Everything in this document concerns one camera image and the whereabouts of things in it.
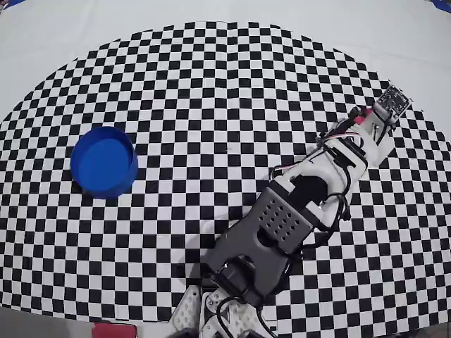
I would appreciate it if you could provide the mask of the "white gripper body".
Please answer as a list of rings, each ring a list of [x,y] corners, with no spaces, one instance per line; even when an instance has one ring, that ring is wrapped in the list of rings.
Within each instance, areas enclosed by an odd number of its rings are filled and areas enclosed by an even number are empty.
[[[384,126],[384,122],[370,109],[364,111],[361,124],[351,126],[351,131],[362,137],[362,148],[369,166],[379,166],[395,148],[394,139],[388,134],[390,128],[384,130]]]

